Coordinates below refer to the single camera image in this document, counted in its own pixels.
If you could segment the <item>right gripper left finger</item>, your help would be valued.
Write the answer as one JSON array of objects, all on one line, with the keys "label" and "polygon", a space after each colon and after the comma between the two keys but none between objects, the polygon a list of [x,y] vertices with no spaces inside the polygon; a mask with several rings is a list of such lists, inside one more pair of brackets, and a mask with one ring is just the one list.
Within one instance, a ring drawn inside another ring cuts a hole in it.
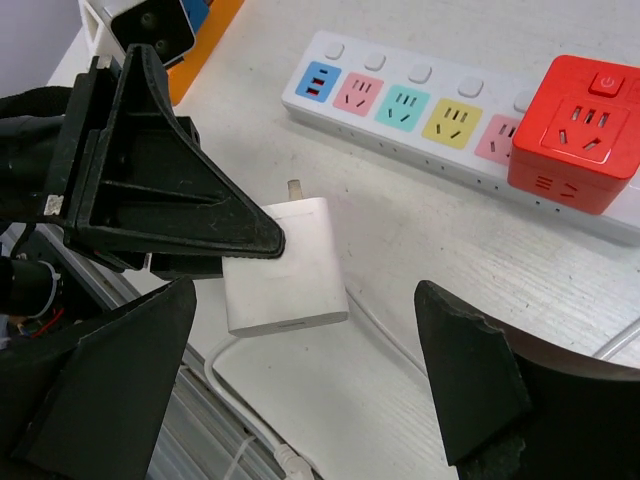
[{"label": "right gripper left finger", "polygon": [[182,278],[2,350],[2,478],[144,478],[196,305]]}]

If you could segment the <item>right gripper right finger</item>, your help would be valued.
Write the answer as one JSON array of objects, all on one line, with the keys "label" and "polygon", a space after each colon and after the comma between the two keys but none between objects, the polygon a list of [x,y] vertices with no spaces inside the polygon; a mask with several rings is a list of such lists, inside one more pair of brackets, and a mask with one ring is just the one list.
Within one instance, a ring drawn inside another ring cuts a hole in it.
[{"label": "right gripper right finger", "polygon": [[423,280],[416,321],[447,463],[461,479],[635,479],[639,372],[491,317]]}]

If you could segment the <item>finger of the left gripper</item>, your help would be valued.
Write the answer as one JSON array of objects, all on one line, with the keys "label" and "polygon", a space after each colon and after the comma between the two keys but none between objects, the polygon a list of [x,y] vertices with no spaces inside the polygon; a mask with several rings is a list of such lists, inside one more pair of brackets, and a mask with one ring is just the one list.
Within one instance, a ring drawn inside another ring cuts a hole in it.
[{"label": "finger of the left gripper", "polygon": [[281,227],[199,144],[173,112],[155,49],[123,62],[94,59],[76,78],[37,218],[92,253],[274,259]]},{"label": "finger of the left gripper", "polygon": [[194,280],[222,277],[222,254],[151,250],[118,250],[90,247],[89,256],[116,272],[146,270],[162,280],[189,277]]}]

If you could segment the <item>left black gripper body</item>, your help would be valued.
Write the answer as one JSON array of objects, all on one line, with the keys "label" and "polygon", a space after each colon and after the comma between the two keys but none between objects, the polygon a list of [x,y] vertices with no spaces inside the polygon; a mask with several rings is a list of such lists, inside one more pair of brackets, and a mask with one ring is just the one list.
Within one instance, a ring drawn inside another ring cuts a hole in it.
[{"label": "left black gripper body", "polygon": [[32,89],[1,101],[1,223],[64,232],[67,248],[114,271],[121,238],[125,147],[116,135],[122,67],[94,57],[73,87]]}]

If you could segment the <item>white charger block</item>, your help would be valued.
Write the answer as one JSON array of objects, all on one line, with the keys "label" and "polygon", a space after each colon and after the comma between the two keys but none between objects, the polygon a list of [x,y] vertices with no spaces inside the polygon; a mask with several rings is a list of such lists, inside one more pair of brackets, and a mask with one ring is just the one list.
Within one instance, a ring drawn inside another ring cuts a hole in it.
[{"label": "white charger block", "polygon": [[222,260],[228,332],[251,338],[340,323],[348,300],[327,200],[288,182],[289,200],[263,210],[285,233],[277,259]]}]

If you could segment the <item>orange power strip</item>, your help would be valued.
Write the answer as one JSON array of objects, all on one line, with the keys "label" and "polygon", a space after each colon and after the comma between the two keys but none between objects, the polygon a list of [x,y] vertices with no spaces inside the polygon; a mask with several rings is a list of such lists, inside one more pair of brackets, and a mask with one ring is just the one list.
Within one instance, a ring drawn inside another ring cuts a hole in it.
[{"label": "orange power strip", "polygon": [[181,62],[167,69],[173,106],[182,101],[243,4],[243,0],[213,1],[209,15],[195,33],[193,48],[183,56]]}]

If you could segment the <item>red cube socket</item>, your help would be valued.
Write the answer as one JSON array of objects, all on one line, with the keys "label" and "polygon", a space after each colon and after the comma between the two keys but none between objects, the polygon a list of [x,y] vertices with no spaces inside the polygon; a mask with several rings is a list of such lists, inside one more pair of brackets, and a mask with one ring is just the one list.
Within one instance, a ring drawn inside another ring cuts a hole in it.
[{"label": "red cube socket", "polygon": [[600,215],[638,168],[638,67],[554,59],[513,138],[508,183]]}]

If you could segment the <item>white multicolour power strip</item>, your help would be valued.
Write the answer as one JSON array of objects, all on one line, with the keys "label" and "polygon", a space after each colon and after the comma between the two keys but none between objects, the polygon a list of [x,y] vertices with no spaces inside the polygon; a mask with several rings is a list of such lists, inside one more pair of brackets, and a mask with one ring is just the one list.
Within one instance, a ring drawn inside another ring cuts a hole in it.
[{"label": "white multicolour power strip", "polygon": [[536,83],[433,56],[316,32],[281,100],[297,121],[417,169],[639,243],[639,182],[591,215],[507,182],[511,141]]}]

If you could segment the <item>blue cube plug adapter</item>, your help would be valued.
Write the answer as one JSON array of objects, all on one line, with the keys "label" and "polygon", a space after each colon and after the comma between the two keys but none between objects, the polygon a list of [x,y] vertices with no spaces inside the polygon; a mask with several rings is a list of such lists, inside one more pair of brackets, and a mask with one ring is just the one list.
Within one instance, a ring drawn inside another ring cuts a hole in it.
[{"label": "blue cube plug adapter", "polygon": [[181,1],[189,24],[194,33],[197,33],[210,12],[212,0],[182,0]]}]

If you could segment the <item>aluminium frame rail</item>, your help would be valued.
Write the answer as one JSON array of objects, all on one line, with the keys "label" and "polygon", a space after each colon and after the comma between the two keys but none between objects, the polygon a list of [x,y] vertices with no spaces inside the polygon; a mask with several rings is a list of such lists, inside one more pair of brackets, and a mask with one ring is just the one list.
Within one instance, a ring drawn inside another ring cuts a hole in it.
[{"label": "aluminium frame rail", "polygon": [[[42,227],[71,270],[115,310],[144,296],[120,275],[67,251],[60,231]],[[219,401],[200,378],[199,360],[186,348],[177,371],[146,479],[275,479],[280,471],[265,438],[251,441],[255,428]]]}]

